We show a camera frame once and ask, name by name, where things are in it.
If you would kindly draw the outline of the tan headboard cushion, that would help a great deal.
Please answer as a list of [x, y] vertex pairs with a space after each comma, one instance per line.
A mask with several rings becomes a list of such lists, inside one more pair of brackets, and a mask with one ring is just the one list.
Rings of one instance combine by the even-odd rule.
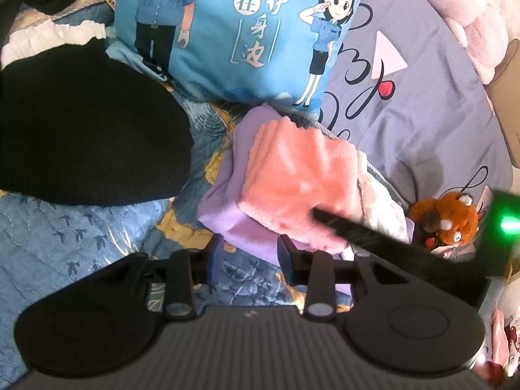
[[511, 164], [519, 168], [520, 48], [519, 39], [509, 42], [506, 55], [485, 86], [509, 151]]

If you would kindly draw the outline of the folded purple garment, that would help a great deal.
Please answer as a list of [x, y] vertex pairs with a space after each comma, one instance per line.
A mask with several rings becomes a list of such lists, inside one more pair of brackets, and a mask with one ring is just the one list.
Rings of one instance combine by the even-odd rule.
[[231, 245], [272, 264], [279, 262], [282, 234], [298, 249], [352, 260], [352, 246], [313, 220], [314, 207], [410, 240], [404, 210], [369, 173], [364, 152], [320, 129], [299, 127], [263, 104], [235, 128], [197, 218]]

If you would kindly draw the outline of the grey-blue printed duvet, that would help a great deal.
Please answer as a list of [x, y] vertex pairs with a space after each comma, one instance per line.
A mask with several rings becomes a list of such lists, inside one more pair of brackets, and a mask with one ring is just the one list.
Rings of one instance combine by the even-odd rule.
[[513, 183], [485, 88], [427, 0], [361, 0], [320, 122], [364, 151], [405, 205]]

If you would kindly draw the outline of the folded white garment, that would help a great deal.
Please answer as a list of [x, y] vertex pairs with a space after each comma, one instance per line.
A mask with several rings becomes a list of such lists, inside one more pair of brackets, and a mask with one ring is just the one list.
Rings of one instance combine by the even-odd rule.
[[358, 150], [357, 159], [353, 213], [347, 218], [395, 240], [409, 243], [410, 233], [404, 210], [391, 198], [386, 187], [369, 173], [367, 155]]

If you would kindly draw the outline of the pink fleece towel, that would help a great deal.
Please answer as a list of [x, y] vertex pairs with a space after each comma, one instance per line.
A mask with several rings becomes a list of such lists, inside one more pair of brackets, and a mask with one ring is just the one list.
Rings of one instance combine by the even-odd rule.
[[353, 144], [283, 117], [258, 129], [237, 205], [271, 231], [337, 254], [346, 241], [314, 220], [312, 210], [352, 214], [357, 170]]

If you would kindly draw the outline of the blue floral quilt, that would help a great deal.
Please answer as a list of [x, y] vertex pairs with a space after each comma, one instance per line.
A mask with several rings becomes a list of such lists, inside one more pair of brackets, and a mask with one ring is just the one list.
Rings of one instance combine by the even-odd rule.
[[[103, 24], [109, 55], [114, 42], [111, 19], [109, 9], [101, 6], [63, 23]], [[193, 139], [189, 177], [178, 195], [128, 205], [65, 205], [1, 188], [2, 388], [26, 370], [13, 328], [29, 304], [129, 254], [166, 258], [179, 249], [203, 247], [211, 239], [197, 221], [197, 206], [216, 180], [221, 157], [245, 108], [218, 107], [170, 94], [188, 115]]]

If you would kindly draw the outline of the pale pink garment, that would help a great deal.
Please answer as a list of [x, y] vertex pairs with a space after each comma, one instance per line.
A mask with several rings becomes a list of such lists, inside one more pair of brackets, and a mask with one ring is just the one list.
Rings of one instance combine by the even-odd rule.
[[483, 230], [492, 201], [489, 186], [484, 186], [478, 201], [467, 191], [451, 191], [439, 198], [437, 210], [441, 229], [437, 231], [440, 254], [454, 260], [476, 251], [476, 238]]

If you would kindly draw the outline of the blue cartoon police pillow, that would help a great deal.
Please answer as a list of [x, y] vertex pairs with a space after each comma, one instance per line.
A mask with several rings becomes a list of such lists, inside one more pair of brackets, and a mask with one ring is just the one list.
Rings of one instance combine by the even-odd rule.
[[200, 102], [317, 119], [361, 0], [116, 0], [109, 56]]

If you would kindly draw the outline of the pink plush toy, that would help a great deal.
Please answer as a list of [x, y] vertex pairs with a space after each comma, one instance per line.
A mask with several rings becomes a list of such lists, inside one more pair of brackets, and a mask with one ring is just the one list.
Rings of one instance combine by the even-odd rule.
[[483, 84], [519, 37], [519, 0], [427, 0], [473, 62]]

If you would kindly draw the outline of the red panda plush toy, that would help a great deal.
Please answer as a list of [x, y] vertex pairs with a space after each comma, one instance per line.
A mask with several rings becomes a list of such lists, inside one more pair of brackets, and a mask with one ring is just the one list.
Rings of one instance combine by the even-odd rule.
[[414, 223], [412, 242], [427, 252], [467, 246], [479, 230], [473, 197], [465, 192], [451, 191], [437, 199], [417, 201], [407, 217]]

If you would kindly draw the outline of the black garment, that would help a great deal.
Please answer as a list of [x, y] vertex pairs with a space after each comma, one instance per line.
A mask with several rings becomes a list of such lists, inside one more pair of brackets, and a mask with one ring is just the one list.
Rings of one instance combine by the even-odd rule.
[[105, 26], [14, 29], [21, 5], [52, 15], [74, 1], [1, 0], [1, 188], [65, 205], [178, 195], [188, 115], [162, 84], [109, 57]]

